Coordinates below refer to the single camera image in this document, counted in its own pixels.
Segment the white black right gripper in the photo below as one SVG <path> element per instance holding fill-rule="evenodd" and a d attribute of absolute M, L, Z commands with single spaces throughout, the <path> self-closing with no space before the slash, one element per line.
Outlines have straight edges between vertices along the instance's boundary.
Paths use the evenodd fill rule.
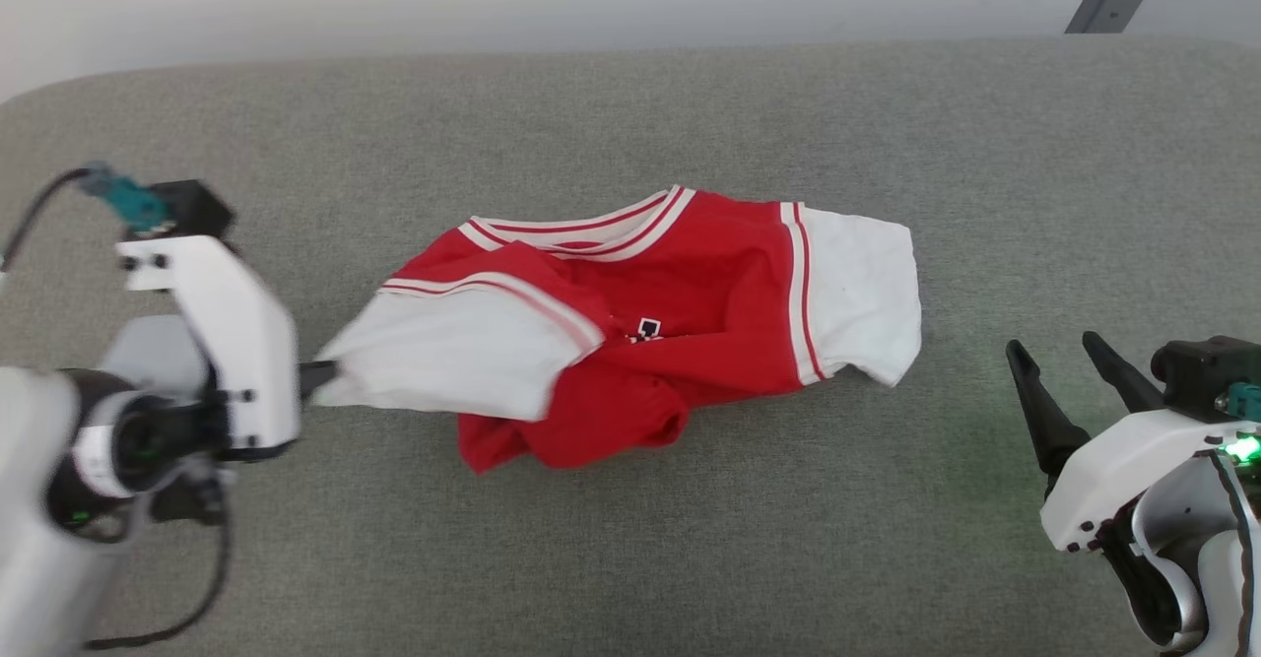
<path fill-rule="evenodd" d="M 1124 504 L 1169 475 L 1197 451 L 1219 449 L 1261 431 L 1256 421 L 1204 424 L 1163 409 L 1161 390 L 1140 369 L 1084 330 L 1082 346 L 1095 369 L 1112 386 L 1130 412 L 1091 438 L 1063 412 L 1042 382 L 1042 369 L 1021 342 L 1009 340 L 1005 356 L 1021 401 L 1037 468 L 1055 483 L 1040 509 L 1040 521 L 1053 549 L 1083 550 Z"/>

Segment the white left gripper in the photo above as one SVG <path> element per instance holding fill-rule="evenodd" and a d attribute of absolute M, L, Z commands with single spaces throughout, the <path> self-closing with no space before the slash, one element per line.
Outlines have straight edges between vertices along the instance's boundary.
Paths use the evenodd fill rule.
<path fill-rule="evenodd" d="M 214 369 L 233 462 L 262 462 L 300 435 L 301 402 L 337 378 L 335 361 L 298 361 L 288 308 L 243 259 L 211 235 L 116 243 L 134 259 L 130 291 L 166 291 Z"/>

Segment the red and white garment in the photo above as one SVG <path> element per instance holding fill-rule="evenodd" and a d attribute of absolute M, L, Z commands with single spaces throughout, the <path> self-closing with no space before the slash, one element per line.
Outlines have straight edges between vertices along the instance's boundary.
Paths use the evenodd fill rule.
<path fill-rule="evenodd" d="M 921 352 L 910 230 L 671 187 L 590 219 L 473 217 L 320 352 L 325 407 L 456 416 L 464 463 L 571 469 L 675 443 L 696 409 Z"/>

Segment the grey fabric sofa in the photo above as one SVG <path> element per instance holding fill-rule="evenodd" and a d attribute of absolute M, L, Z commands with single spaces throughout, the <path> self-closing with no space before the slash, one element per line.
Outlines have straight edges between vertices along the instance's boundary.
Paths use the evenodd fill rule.
<path fill-rule="evenodd" d="M 373 57 L 95 74 L 0 103 L 0 236 L 50 177 L 203 178 L 311 358 L 472 216 L 672 185 L 910 227 L 924 344 L 699 411 L 673 446 L 487 475 L 446 417 L 314 409 L 240 468 L 230 584 L 108 657 L 1153 657 L 1063 557 L 1004 356 L 1090 433 L 1079 338 L 1261 342 L 1261 48 L 1026 37 Z"/>

